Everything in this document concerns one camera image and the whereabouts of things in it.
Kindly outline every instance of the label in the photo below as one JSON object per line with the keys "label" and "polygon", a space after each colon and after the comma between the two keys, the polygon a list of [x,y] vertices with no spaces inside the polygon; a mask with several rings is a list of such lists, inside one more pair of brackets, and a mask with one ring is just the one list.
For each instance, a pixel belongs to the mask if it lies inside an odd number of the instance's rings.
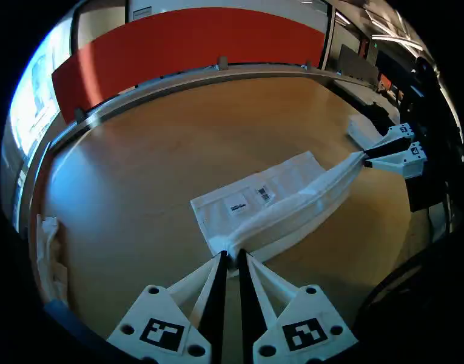
{"label": "label", "polygon": [[231,215],[240,214],[249,208],[245,196],[241,193],[225,197],[223,201]]}
{"label": "label", "polygon": [[255,193],[259,196],[260,200],[264,204],[271,202],[275,196],[275,194],[266,185],[256,189]]}

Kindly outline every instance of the red partition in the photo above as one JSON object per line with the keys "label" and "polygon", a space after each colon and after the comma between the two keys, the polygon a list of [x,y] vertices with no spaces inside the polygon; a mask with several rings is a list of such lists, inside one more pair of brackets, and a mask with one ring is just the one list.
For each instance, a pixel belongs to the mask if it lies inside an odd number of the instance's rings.
{"label": "red partition", "polygon": [[70,57],[52,75],[67,123],[136,84],[216,64],[280,62],[318,66],[324,34],[276,15],[239,8],[192,8],[122,25]]}

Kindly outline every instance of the barcode label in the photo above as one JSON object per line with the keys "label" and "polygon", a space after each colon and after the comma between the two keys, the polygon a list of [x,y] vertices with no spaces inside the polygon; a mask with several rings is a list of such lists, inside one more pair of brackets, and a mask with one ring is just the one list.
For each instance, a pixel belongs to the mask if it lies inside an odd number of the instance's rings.
{"label": "barcode label", "polygon": [[256,190],[257,193],[260,195],[260,197],[262,198],[262,200],[265,202],[265,203],[268,203],[270,202],[271,200],[271,193],[268,191],[267,187],[266,186],[263,186],[262,188]]}
{"label": "barcode label", "polygon": [[247,200],[241,193],[227,196],[224,199],[225,206],[231,215],[239,214],[248,208]]}

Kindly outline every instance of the wooden table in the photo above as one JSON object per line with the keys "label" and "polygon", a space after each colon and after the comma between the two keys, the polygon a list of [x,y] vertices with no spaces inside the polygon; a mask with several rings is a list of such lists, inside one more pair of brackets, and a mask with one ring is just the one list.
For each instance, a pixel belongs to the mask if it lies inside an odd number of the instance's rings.
{"label": "wooden table", "polygon": [[[55,158],[44,202],[62,224],[72,309],[107,337],[146,285],[170,286],[210,259],[191,199],[306,150],[331,168],[357,150],[352,113],[311,79],[247,79],[174,93],[87,132]],[[267,265],[319,284],[351,324],[406,235],[427,236],[410,220],[401,176],[365,168],[330,218]],[[226,302],[223,352],[240,363],[237,278]]]}

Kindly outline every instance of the barcode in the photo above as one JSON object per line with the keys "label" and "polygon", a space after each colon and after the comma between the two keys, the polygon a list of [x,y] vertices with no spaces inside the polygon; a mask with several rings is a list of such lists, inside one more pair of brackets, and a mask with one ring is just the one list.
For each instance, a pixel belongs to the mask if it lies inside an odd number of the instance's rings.
{"label": "barcode", "polygon": [[266,192],[265,187],[262,187],[261,189],[258,189],[257,192],[260,194],[260,197],[262,197],[265,202],[268,202],[271,199],[269,194]]}

